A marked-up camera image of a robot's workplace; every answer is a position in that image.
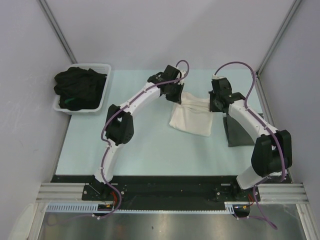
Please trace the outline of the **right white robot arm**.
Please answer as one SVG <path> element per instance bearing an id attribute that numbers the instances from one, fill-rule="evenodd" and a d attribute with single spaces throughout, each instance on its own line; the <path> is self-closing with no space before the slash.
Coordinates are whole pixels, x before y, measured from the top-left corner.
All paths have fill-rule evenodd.
<path id="1" fill-rule="evenodd" d="M 239 92 L 232 92 L 229 80 L 213 75 L 212 91 L 209 92 L 209 110 L 224 113 L 238 122 L 255 142 L 251 165 L 236 177 L 236 185 L 230 188 L 231 196 L 242 201 L 249 189 L 261 183 L 273 173 L 286 176 L 292 166 L 292 137 L 287 130 L 278 130 L 265 121 L 246 102 Z"/>

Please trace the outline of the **white plastic basket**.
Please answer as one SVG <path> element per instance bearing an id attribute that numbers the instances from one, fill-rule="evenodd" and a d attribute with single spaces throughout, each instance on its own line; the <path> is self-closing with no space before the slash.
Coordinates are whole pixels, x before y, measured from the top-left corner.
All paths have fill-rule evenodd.
<path id="1" fill-rule="evenodd" d="M 111 66 L 77 63 L 55 77 L 53 109 L 68 115 L 97 114 L 103 106 Z"/>

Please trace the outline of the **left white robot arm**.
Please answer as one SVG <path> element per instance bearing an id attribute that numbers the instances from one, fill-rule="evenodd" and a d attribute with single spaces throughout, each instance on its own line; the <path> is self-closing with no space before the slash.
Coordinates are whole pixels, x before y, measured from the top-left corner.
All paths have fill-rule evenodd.
<path id="1" fill-rule="evenodd" d="M 105 125 L 100 138 L 106 143 L 100 166 L 89 184 L 93 194 L 100 200 L 110 196 L 115 188 L 110 181 L 117 160 L 117 153 L 134 135 L 135 115 L 147 104 L 165 96 L 165 99 L 177 104 L 181 103 L 184 87 L 183 79 L 188 76 L 190 68 L 180 70 L 177 66 L 168 65 L 164 71 L 148 78 L 138 93 L 121 105 L 112 104 L 108 108 Z"/>

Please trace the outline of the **white floral t-shirt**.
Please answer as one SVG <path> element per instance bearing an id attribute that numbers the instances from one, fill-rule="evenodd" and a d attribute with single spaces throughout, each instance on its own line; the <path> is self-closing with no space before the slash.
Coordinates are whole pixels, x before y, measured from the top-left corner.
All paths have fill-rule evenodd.
<path id="1" fill-rule="evenodd" d="M 173 105 L 169 125 L 182 132 L 209 137 L 214 118 L 209 110 L 209 103 L 209 98 L 198 98 L 189 92 L 183 92 L 181 104 Z"/>

